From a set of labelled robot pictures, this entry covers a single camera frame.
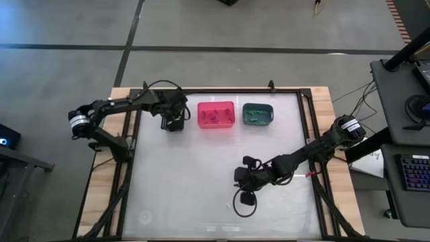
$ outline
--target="red container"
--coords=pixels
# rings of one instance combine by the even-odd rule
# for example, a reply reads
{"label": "red container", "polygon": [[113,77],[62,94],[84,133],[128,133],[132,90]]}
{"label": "red container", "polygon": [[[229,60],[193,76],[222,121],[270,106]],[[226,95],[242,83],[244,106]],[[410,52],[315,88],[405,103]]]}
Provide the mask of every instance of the red container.
{"label": "red container", "polygon": [[202,102],[197,104],[200,128],[231,128],[236,122],[233,102]]}

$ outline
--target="gray floor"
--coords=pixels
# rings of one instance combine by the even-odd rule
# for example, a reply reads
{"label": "gray floor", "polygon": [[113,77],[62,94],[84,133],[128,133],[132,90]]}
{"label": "gray floor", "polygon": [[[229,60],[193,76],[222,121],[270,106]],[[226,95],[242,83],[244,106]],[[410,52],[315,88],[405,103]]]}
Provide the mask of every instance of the gray floor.
{"label": "gray floor", "polygon": [[[313,0],[146,0],[135,45],[336,48],[392,50],[403,46],[385,0],[331,0],[317,17]],[[0,43],[125,45],[138,0],[0,0]],[[0,123],[23,134],[22,153],[55,163],[38,172],[16,221],[15,236],[31,241],[68,239],[93,158],[87,140],[70,140],[67,112],[106,98],[122,52],[0,50]],[[122,87],[170,79],[182,86],[329,86],[333,99],[371,81],[369,62],[389,56],[131,52]],[[334,103],[352,111],[361,92]],[[378,94],[368,103],[378,114],[364,121],[385,127]],[[372,112],[363,107],[359,118]],[[384,194],[358,192],[367,234],[419,239],[430,231],[385,220]]]}

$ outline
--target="wooden table frame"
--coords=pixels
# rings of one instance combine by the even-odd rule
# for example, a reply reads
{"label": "wooden table frame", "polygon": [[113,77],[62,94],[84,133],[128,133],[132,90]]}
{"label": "wooden table frame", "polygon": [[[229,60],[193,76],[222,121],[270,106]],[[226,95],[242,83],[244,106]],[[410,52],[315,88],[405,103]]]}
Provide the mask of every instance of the wooden table frame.
{"label": "wooden table frame", "polygon": [[[110,97],[113,99],[125,97],[130,94],[131,89],[132,88],[113,88]],[[328,130],[335,119],[333,105],[327,87],[277,87],[276,89],[269,87],[197,87],[183,89],[185,91],[199,93],[203,92],[203,90],[210,91],[211,93],[270,93],[271,91],[297,93],[298,97],[301,97],[298,98],[298,103],[305,137],[308,139],[307,141],[315,139],[316,136]],[[134,124],[135,122],[139,122],[139,120],[140,112],[134,111],[127,114],[115,114],[105,119],[103,129],[113,135],[122,133],[122,136],[137,137],[138,128],[134,129]],[[345,157],[344,153],[341,151],[336,151],[336,156]],[[95,154],[93,166],[111,157],[112,154],[109,150],[98,152]],[[128,169],[127,163],[120,164],[113,161],[91,172],[73,237],[84,235],[97,222],[108,206],[112,193],[118,191],[118,186],[124,181],[126,172],[131,173],[131,167]],[[347,164],[344,161],[332,159],[328,163],[325,173],[325,176],[324,174],[318,176],[321,183],[325,185],[325,189],[332,195],[336,206],[353,228],[357,232],[364,234],[363,224],[361,222],[361,216]],[[105,227],[99,236],[116,236],[119,239],[121,238],[126,199],[127,197],[124,197],[124,199],[118,203],[112,216],[112,223],[109,223],[108,229]],[[318,199],[316,199],[316,203],[317,207],[318,203],[322,207],[322,210],[320,210],[320,213],[323,214],[322,218],[321,214],[318,214],[322,234],[345,235],[342,230],[339,230],[338,224],[331,218],[330,212],[324,202],[321,202],[319,196]]]}

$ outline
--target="rgb keyboard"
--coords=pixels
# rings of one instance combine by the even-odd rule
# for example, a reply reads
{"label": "rgb keyboard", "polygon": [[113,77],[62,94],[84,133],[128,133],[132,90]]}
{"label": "rgb keyboard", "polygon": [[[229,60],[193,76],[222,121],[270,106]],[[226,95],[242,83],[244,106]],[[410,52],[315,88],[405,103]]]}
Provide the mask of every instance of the rgb keyboard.
{"label": "rgb keyboard", "polygon": [[399,155],[404,188],[430,192],[430,158],[426,155]]}

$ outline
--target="green container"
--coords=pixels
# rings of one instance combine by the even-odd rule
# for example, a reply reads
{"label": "green container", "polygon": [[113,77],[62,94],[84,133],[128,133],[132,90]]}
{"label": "green container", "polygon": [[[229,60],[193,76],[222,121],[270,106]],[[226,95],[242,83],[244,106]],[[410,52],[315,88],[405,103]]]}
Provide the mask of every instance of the green container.
{"label": "green container", "polygon": [[266,126],[273,121],[273,107],[269,104],[245,104],[242,114],[246,125]]}

